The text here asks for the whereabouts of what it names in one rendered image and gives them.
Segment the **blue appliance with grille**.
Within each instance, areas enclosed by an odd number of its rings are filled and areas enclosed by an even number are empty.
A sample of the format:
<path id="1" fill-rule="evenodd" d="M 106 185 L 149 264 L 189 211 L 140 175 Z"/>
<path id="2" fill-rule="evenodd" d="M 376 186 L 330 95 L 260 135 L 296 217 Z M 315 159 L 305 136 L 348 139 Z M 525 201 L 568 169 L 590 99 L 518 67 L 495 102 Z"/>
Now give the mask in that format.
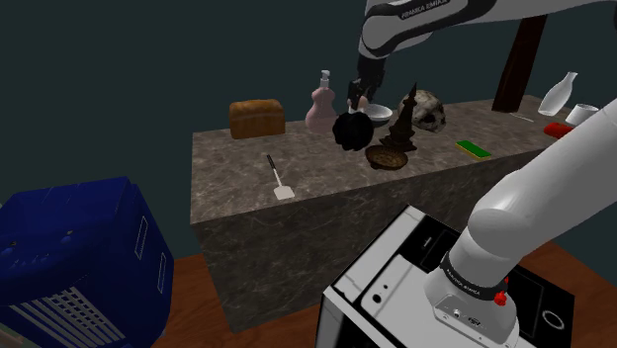
<path id="1" fill-rule="evenodd" d="M 16 193 L 0 207 L 0 324 L 40 348 L 151 348 L 173 273 L 126 177 Z"/>

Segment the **brown bread loaf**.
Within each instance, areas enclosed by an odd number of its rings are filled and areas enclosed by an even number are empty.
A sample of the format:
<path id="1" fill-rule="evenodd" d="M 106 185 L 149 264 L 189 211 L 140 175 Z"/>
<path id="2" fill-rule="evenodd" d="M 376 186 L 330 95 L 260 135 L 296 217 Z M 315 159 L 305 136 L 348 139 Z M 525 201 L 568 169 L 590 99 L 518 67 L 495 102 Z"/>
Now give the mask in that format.
<path id="1" fill-rule="evenodd" d="M 276 99 L 233 102 L 228 110 L 229 130 L 234 139 L 286 132 L 285 111 Z"/>

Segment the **white cup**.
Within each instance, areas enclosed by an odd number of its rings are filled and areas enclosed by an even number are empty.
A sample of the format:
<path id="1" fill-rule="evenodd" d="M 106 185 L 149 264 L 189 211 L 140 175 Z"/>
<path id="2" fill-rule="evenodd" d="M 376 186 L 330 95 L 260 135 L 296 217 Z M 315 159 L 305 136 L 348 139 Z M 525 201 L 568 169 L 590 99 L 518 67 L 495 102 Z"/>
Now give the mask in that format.
<path id="1" fill-rule="evenodd" d="M 594 106 L 587 104 L 576 104 L 566 117 L 565 122 L 572 127 L 577 127 L 598 111 L 599 109 Z"/>

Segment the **white and black robot stand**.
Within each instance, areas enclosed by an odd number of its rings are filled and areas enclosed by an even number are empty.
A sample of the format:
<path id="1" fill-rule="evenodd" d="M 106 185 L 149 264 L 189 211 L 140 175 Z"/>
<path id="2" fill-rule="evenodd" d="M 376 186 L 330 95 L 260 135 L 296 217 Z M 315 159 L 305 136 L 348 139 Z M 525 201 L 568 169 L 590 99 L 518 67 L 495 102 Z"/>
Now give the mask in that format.
<path id="1" fill-rule="evenodd" d="M 507 298 L 518 336 L 472 338 L 486 323 L 445 304 L 433 309 L 423 284 L 459 233 L 414 207 L 401 211 L 326 288 L 314 348 L 572 348 L 574 296 L 516 266 Z"/>

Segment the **brown woven bowl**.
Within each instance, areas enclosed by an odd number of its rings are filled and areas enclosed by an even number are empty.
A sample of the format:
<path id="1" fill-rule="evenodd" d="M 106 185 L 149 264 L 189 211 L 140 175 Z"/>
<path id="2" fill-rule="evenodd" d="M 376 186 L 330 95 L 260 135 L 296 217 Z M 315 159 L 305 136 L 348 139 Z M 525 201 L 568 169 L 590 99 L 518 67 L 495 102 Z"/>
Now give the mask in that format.
<path id="1" fill-rule="evenodd" d="M 399 170 L 408 162 L 404 152 L 384 145 L 372 145 L 365 149 L 365 156 L 373 169 Z"/>

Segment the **dark pagoda figure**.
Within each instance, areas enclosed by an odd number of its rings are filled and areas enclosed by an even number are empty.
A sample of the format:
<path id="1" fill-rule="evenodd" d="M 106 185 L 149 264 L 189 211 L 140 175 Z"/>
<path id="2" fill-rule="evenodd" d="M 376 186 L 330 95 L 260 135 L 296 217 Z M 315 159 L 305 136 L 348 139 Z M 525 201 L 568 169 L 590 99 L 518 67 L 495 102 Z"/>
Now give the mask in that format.
<path id="1" fill-rule="evenodd" d="M 411 138 L 414 136 L 412 115 L 413 108 L 417 105 L 415 102 L 416 91 L 417 84 L 414 84 L 406 95 L 406 98 L 402 101 L 402 109 L 397 114 L 396 122 L 389 127 L 390 133 L 380 139 L 382 145 L 402 152 L 409 152 L 417 149 L 411 141 Z"/>

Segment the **red flat thing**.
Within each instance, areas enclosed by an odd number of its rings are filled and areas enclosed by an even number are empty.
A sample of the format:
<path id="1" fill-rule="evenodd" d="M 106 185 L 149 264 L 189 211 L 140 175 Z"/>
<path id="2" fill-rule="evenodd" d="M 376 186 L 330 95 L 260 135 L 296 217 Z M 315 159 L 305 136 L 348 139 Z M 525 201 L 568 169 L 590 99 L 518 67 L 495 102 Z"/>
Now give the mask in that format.
<path id="1" fill-rule="evenodd" d="M 573 130 L 573 127 L 561 123 L 549 123 L 544 127 L 544 133 L 556 139 L 560 139 Z"/>

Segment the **white bottle vase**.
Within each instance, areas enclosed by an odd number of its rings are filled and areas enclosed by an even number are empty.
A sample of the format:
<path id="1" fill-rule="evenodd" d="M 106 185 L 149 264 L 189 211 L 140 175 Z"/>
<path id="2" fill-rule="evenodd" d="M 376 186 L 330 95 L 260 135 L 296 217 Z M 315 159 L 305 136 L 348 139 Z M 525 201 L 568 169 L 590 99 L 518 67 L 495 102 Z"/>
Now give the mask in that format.
<path id="1" fill-rule="evenodd" d="M 538 109 L 538 113 L 552 117 L 557 114 L 569 100 L 573 91 L 573 82 L 577 72 L 569 71 L 567 75 L 555 84 L 545 95 Z"/>

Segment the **green sponge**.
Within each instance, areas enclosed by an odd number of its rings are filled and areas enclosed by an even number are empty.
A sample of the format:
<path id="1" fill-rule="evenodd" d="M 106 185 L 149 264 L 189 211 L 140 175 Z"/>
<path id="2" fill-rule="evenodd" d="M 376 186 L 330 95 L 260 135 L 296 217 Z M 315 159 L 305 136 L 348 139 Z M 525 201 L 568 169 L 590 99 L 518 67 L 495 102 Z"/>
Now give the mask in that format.
<path id="1" fill-rule="evenodd" d="M 469 140 L 457 141 L 456 146 L 477 160 L 485 160 L 491 157 L 490 152 Z"/>

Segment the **dark brown post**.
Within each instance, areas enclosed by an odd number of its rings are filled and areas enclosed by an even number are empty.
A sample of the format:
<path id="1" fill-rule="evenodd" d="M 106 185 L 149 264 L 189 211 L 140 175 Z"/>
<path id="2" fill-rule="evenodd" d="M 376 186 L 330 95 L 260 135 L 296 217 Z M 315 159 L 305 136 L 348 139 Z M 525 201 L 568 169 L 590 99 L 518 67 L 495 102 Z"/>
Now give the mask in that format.
<path id="1" fill-rule="evenodd" d="M 514 113 L 519 110 L 547 18 L 542 15 L 520 21 L 493 99 L 493 111 Z"/>

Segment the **black round ruffled thing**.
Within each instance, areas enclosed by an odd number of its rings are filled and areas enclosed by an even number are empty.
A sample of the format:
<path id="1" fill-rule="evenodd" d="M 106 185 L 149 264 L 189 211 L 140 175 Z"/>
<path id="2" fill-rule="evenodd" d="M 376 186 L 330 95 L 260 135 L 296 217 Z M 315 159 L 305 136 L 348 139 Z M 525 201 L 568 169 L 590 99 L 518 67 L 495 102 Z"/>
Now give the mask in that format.
<path id="1" fill-rule="evenodd" d="M 332 133 L 335 142 L 344 150 L 358 151 L 373 139 L 374 127 L 370 118 L 362 113 L 344 113 L 337 117 Z"/>

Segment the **grey mottled skull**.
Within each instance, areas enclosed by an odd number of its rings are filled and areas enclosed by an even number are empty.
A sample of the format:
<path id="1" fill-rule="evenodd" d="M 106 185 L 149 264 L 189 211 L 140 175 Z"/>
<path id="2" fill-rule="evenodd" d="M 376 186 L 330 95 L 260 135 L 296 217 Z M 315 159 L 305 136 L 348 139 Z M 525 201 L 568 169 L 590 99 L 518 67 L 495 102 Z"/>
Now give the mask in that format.
<path id="1" fill-rule="evenodd" d="M 405 125 L 420 130 L 438 133 L 446 127 L 446 115 L 442 102 L 430 91 L 418 89 L 414 96 L 415 105 L 411 121 Z"/>

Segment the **white bowl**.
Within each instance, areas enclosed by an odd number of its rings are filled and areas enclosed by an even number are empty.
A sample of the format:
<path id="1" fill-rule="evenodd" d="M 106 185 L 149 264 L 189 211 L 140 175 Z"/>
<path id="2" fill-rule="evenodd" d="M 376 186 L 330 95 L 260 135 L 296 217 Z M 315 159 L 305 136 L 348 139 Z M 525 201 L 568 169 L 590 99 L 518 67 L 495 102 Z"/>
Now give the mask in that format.
<path id="1" fill-rule="evenodd" d="M 364 108 L 364 113 L 369 117 L 375 128 L 386 125 L 393 115 L 393 111 L 379 104 L 369 104 Z"/>

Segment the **pink soap dispenser bottle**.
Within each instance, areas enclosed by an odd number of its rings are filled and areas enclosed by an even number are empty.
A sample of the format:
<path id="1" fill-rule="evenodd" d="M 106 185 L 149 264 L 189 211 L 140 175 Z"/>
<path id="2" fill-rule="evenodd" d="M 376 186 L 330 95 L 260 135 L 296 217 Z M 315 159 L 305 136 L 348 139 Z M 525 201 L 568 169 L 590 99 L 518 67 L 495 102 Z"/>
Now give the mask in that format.
<path id="1" fill-rule="evenodd" d="M 311 93 L 312 106 L 306 114 L 306 125 L 310 132 L 330 132 L 337 118 L 332 106 L 335 93 L 329 88 L 329 70 L 322 70 L 319 86 Z"/>

